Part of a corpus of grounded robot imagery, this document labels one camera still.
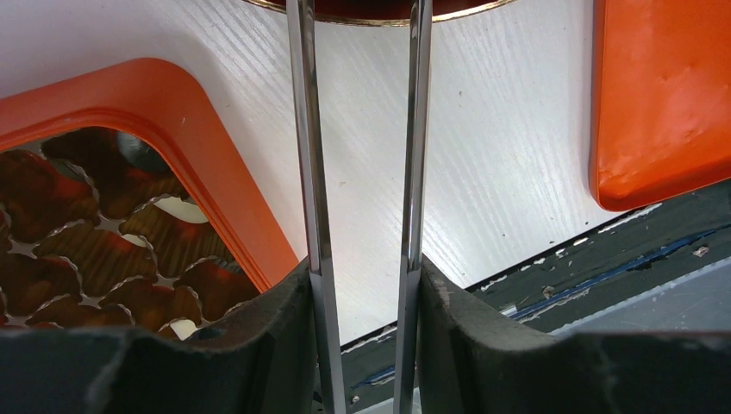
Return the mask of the orange chocolate box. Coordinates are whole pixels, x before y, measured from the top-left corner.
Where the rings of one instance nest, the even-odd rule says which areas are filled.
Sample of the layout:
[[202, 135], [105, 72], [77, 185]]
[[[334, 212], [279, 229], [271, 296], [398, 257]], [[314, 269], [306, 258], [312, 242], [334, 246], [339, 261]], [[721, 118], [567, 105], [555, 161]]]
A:
[[174, 341], [297, 257], [203, 87], [136, 59], [1, 100], [1, 326]]

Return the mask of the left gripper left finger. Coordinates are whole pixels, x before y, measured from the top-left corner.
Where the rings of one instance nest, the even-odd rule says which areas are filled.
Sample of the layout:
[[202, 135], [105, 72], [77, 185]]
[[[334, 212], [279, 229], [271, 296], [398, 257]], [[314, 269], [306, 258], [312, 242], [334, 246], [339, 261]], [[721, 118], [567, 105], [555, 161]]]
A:
[[315, 376], [306, 262], [182, 342], [132, 327], [1, 333], [4, 413], [307, 413]]

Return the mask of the metal serving tongs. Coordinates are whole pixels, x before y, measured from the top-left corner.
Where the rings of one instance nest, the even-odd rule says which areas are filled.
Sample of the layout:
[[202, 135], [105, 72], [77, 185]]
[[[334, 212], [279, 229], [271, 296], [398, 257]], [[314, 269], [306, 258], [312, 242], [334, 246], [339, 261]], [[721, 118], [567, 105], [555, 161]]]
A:
[[[322, 125], [316, 72], [315, 10], [311, 1], [288, 1], [285, 6], [322, 402], [327, 413], [343, 413], [346, 410], [346, 398], [322, 153]], [[410, 413], [413, 410], [419, 282], [423, 268], [422, 233], [432, 23], [432, 2], [412, 2], [409, 23], [409, 97], [393, 403], [395, 413]]]

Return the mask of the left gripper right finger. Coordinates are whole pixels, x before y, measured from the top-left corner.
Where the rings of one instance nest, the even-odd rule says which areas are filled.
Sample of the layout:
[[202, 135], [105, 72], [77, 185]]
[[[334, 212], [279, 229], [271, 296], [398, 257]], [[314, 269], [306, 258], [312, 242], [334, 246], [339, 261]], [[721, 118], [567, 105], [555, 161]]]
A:
[[551, 336], [422, 262], [418, 386], [425, 413], [727, 413], [727, 332]]

